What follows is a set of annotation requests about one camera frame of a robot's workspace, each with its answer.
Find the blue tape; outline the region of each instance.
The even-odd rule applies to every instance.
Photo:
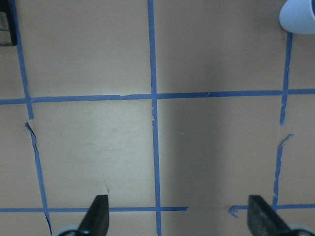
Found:
[[[8,105],[8,104],[24,104],[26,103],[25,98],[17,98],[17,99],[0,99],[0,105]]]
[[[111,207],[110,212],[146,212],[156,211],[157,208],[153,207]],[[160,211],[187,211],[187,206],[169,206],[161,207]],[[0,208],[0,212],[44,212],[43,208]],[[71,212],[87,212],[88,208],[48,208],[48,212],[53,213],[71,213]]]
[[[315,204],[289,204],[289,205],[270,205],[274,210],[289,210],[289,209],[315,209]],[[248,210],[248,206],[233,206],[228,211],[230,215],[238,219],[235,214],[237,210]]]
[[[314,209],[315,204],[290,204],[290,205],[279,205],[277,209]]]
[[[283,75],[283,91],[280,111],[280,125],[283,126],[285,122],[285,110],[287,104],[287,94],[289,88],[289,73],[290,73],[290,61],[292,51],[292,40],[293,34],[288,32],[286,37],[286,52],[285,52],[285,64],[284,64],[284,75]]]
[[[289,89],[290,95],[315,94],[315,88]]]
[[[142,100],[151,99],[151,94],[120,95],[90,95],[90,96],[59,96],[59,97],[33,97],[32,103],[39,102],[76,102],[76,101],[116,101],[116,100]]]
[[[44,178],[43,178],[43,172],[41,169],[39,153],[38,153],[38,149],[36,146],[36,136],[35,136],[32,128],[30,127],[30,125],[28,123],[25,123],[24,126],[26,127],[26,129],[28,129],[28,131],[31,134],[31,141],[32,141],[32,145],[33,145],[33,149],[34,149],[34,153],[35,153],[35,165],[36,165],[36,171],[37,171],[37,178],[38,178],[38,183],[39,183],[41,200],[42,200],[42,204],[43,204],[43,212],[44,212],[45,217],[47,219],[47,223],[48,223],[50,234],[51,234],[51,224],[50,224],[49,211],[48,211],[47,199],[46,199],[46,193],[45,193]]]
[[[278,196],[279,196],[279,178],[281,172],[281,159],[282,159],[282,150],[286,142],[293,137],[294,134],[290,134],[286,137],[286,139],[278,146],[277,148],[277,161],[276,161],[276,172],[275,172],[275,182],[274,182],[274,197],[272,200],[272,205],[278,204]]]
[[[31,212],[44,212],[43,208],[0,208],[0,212],[23,212],[23,213],[31,213]]]
[[[234,218],[238,219],[238,216],[235,214],[235,211],[237,210],[247,210],[248,206],[232,206],[229,210],[228,213],[233,216]]]
[[[20,64],[20,72],[21,72],[23,90],[24,90],[24,95],[25,95],[25,99],[26,99],[26,106],[27,106],[28,113],[29,113],[29,119],[33,119],[34,114],[33,114],[31,97],[30,97],[29,89],[28,89],[28,79],[27,79],[26,68],[25,68],[25,63],[24,63],[24,56],[23,56],[23,50],[22,50],[22,42],[21,42],[21,36],[20,36],[18,15],[17,15],[16,6],[15,6],[15,0],[11,0],[11,6],[12,6],[12,12],[13,12],[13,17],[14,17],[14,22],[15,22],[16,36],[17,36],[17,40],[18,40],[16,47],[17,47],[17,52],[18,52],[19,64]]]
[[[154,5],[153,0],[148,0],[148,22],[149,22],[149,44],[150,44],[150,69],[151,69],[151,95],[153,125],[153,157],[154,157],[154,179],[156,192],[156,221],[157,235],[162,236],[161,226],[161,199],[159,182],[159,156],[158,156],[158,101],[157,101],[157,65],[156,65],[156,42],[154,28]]]
[[[248,91],[220,91],[220,92],[188,92],[188,93],[160,93],[157,99],[174,98],[207,98],[207,97],[240,97],[240,96],[279,96],[281,90],[248,90]]]

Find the white object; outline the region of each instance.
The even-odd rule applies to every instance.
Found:
[[[298,224],[294,224],[294,223],[288,223],[287,224],[289,226],[289,228],[291,230],[306,230],[306,231],[309,231],[311,232],[312,234],[314,234],[314,231],[311,230],[309,227],[307,226],[304,226],[304,225],[298,225]]]
[[[279,15],[281,26],[288,32],[315,33],[315,0],[288,0]]]

